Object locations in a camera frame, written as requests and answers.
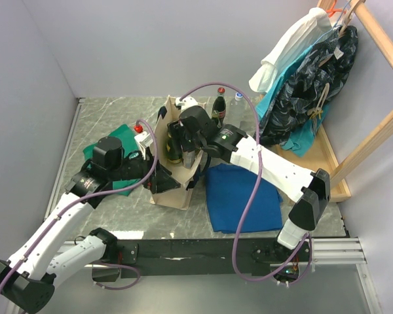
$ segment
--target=tag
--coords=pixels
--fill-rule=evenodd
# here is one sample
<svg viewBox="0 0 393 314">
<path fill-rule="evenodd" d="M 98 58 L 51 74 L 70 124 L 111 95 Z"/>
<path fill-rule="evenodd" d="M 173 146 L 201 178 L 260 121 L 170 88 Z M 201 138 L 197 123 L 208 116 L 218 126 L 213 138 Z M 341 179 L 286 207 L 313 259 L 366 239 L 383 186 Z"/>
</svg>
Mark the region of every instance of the tag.
<svg viewBox="0 0 393 314">
<path fill-rule="evenodd" d="M 341 49 L 336 47 L 334 53 L 336 60 L 339 60 L 343 56 L 343 52 L 341 52 Z"/>
</svg>

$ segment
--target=gray marble surface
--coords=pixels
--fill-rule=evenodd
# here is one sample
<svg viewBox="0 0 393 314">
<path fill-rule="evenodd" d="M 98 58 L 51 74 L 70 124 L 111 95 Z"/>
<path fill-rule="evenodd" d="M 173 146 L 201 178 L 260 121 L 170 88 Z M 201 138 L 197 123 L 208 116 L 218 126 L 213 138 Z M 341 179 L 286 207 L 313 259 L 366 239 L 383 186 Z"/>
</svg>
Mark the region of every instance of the gray marble surface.
<svg viewBox="0 0 393 314">
<path fill-rule="evenodd" d="M 197 97 L 199 102 L 207 102 L 211 112 L 214 97 Z M 165 97 L 120 97 L 88 98 L 81 104 L 79 117 L 73 132 L 73 138 L 67 153 L 64 174 L 61 177 L 60 197 L 64 186 L 72 175 L 79 171 L 84 162 L 83 149 L 98 139 L 106 136 L 121 124 L 132 127 L 138 118 L 146 119 L 155 126 L 159 108 L 166 101 Z M 252 112 L 247 108 L 240 127 L 253 134 Z M 116 232 L 119 238 L 138 237 L 144 239 L 207 239 L 233 237 L 232 234 L 213 232 L 206 206 L 205 185 L 199 182 L 193 191 L 189 209 L 181 211 L 149 203 L 150 191 L 139 187 L 128 197 L 108 196 L 99 207 L 70 235 L 86 235 L 91 230 L 102 227 Z M 282 219 L 285 221 L 292 208 L 292 202 L 283 195 L 281 205 Z M 343 237 L 341 213 L 337 204 L 331 203 L 326 208 L 317 228 L 312 233 L 315 237 Z M 278 232 L 256 232 L 243 234 L 242 237 L 275 237 Z"/>
</svg>

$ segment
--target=wooden frame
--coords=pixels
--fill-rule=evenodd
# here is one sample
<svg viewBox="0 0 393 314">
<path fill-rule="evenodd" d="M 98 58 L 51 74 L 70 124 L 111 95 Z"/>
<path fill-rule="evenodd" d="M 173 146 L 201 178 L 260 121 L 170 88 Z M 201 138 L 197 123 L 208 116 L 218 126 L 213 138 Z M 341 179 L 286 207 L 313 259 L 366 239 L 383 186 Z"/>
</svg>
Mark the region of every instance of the wooden frame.
<svg viewBox="0 0 393 314">
<path fill-rule="evenodd" d="M 358 17 L 377 47 L 383 53 L 387 62 L 393 68 L 393 42 L 384 32 L 374 16 L 368 11 L 365 0 L 352 0 L 350 10 L 344 17 L 348 23 L 352 13 Z M 333 0 L 319 0 L 318 7 L 327 10 Z M 331 176 L 331 201 L 343 201 L 351 197 L 345 177 L 363 162 L 374 150 L 384 143 L 393 134 L 393 110 L 381 123 L 340 163 L 338 164 L 329 139 L 323 127 L 318 131 L 313 146 L 313 152 L 307 153 L 303 158 L 297 157 L 292 152 L 277 147 L 277 153 L 289 161 L 309 169 L 322 167 Z"/>
</svg>

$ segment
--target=red object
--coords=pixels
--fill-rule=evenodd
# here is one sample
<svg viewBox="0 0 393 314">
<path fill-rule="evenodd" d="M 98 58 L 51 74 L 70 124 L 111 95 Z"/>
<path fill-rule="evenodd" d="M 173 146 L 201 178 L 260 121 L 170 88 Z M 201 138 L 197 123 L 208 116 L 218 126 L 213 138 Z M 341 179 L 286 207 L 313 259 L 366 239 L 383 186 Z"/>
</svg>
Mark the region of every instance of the red object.
<svg viewBox="0 0 393 314">
<path fill-rule="evenodd" d="M 141 126 L 141 125 L 137 125 L 137 126 L 134 126 L 134 130 L 137 132 L 137 133 L 141 133 L 142 131 L 143 131 L 143 127 Z"/>
</svg>

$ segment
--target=blue cloth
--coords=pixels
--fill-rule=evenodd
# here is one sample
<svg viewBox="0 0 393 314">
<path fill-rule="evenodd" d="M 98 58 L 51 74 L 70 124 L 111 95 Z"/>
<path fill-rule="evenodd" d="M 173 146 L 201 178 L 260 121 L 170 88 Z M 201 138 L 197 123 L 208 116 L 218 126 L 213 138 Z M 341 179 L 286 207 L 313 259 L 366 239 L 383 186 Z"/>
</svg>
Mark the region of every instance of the blue cloth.
<svg viewBox="0 0 393 314">
<path fill-rule="evenodd" d="M 268 121 L 268 114 L 266 114 L 269 110 L 269 105 L 271 104 L 271 101 L 275 98 L 277 93 L 280 91 L 282 85 L 284 85 L 285 81 L 289 79 L 290 76 L 292 76 L 299 68 L 299 66 L 302 64 L 303 60 L 306 58 L 306 55 L 312 50 L 313 46 L 308 47 L 300 56 L 298 56 L 297 59 L 293 61 L 289 66 L 287 66 L 284 71 L 281 73 L 281 75 L 275 80 L 273 86 L 267 92 L 265 97 L 257 104 L 256 106 L 256 112 L 259 115 L 259 119 L 261 120 L 260 126 L 261 129 L 264 129 L 266 126 L 266 122 Z"/>
<path fill-rule="evenodd" d="M 236 232 L 255 181 L 254 173 L 238 166 L 219 164 L 207 170 L 207 207 L 215 232 L 221 231 L 225 234 Z M 281 201 L 275 186 L 262 180 L 242 232 L 281 229 Z"/>
<path fill-rule="evenodd" d="M 323 106 L 323 113 L 321 114 L 322 118 L 319 119 L 317 116 L 317 129 L 314 130 L 314 123 L 310 119 L 306 123 L 304 123 L 301 127 L 298 127 L 294 131 L 291 132 L 290 138 L 287 142 L 282 145 L 282 149 L 284 150 L 292 150 L 294 154 L 298 157 L 303 157 L 305 153 L 310 149 L 313 145 L 314 138 L 316 137 L 317 130 L 319 126 L 322 124 L 323 119 L 327 115 L 329 111 L 329 103 Z"/>
</svg>

